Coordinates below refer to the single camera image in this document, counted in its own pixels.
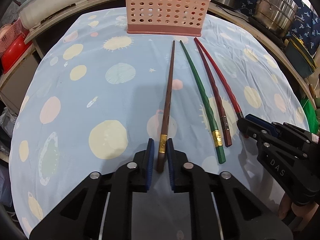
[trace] gold band on chopstick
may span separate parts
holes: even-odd
[[[167,135],[166,134],[161,134],[160,135],[160,143],[159,143],[159,152],[160,153],[165,153],[165,146],[167,144]]]
[[[212,137],[213,137],[213,140],[214,140],[214,146],[215,147],[223,146],[222,138],[221,138],[219,130],[213,131],[212,132]]]

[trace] pink basket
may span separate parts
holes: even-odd
[[[9,48],[11,43],[13,43],[23,31],[25,31],[25,28],[22,26],[20,19],[11,25],[4,36],[0,39],[0,58]]]
[[[201,36],[210,0],[126,0],[127,33]]]

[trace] pot handle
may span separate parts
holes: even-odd
[[[298,15],[295,15],[294,19],[304,23],[304,19],[300,18]]]

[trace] metal screw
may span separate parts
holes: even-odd
[[[100,177],[100,174],[98,173],[98,172],[92,172],[92,173],[90,173],[90,178],[91,179],[97,179],[97,178],[99,178]]]
[[[135,169],[137,166],[138,166],[138,164],[134,163],[134,162],[130,162],[130,163],[127,164],[127,167],[129,169]]]
[[[185,163],[185,164],[183,165],[183,167],[184,167],[185,169],[188,169],[188,170],[192,169],[193,166],[194,166],[193,163]]]
[[[224,179],[230,179],[231,178],[231,173],[224,171],[221,173],[221,177],[223,177]]]

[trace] red chopstick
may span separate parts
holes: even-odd
[[[229,87],[226,79],[224,78],[223,74],[221,73],[220,69],[218,68],[217,64],[214,62],[213,58],[210,56],[210,54],[208,53],[208,51],[205,49],[205,47],[201,44],[201,42],[195,38],[195,42],[197,44],[199,44],[199,46],[202,48],[203,52],[206,54],[206,56],[208,57],[208,59],[210,60],[212,66],[214,67],[217,75],[219,76],[220,80],[221,80],[221,83],[223,84],[230,100],[231,100],[231,103],[233,105],[233,108],[236,112],[236,115],[238,117],[238,119],[240,118],[243,118],[243,114],[242,114],[242,111],[241,111],[241,108],[236,100],[236,97],[234,96],[233,92],[231,91],[231,88]]]
[[[213,75],[211,73],[210,67],[208,65],[207,60],[205,59],[205,56],[200,48],[200,45],[196,42],[195,43],[197,45],[199,54],[201,56],[201,59],[203,61],[204,64],[204,68],[207,72],[208,78],[209,78],[209,82],[211,84],[212,87],[212,91],[214,94],[214,99],[216,100],[216,104],[217,104],[217,109],[218,109],[218,113],[219,113],[219,117],[220,117],[220,122],[221,122],[221,127],[222,127],[222,132],[223,132],[223,138],[224,138],[224,142],[226,147],[230,147],[232,145],[232,140],[231,140],[231,135],[230,135],[230,129],[229,129],[229,124],[228,124],[228,119],[226,116],[226,111],[224,110],[222,101],[221,101],[221,97],[219,95],[219,90],[216,86],[216,82],[214,81]]]

